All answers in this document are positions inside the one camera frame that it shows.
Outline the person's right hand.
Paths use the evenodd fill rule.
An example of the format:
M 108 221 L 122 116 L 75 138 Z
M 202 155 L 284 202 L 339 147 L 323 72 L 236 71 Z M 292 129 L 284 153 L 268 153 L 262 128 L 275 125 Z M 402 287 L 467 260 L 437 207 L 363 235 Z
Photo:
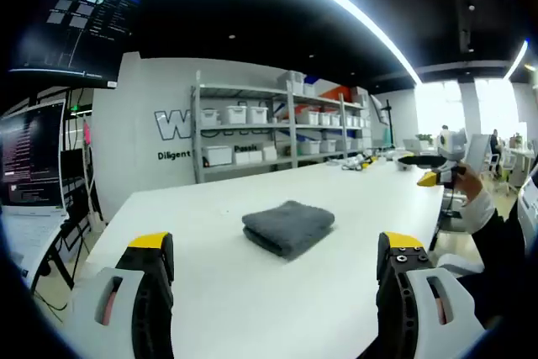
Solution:
M 470 203 L 483 190 L 483 183 L 480 176 L 468 164 L 460 162 L 456 170 L 454 189 L 462 193 Z

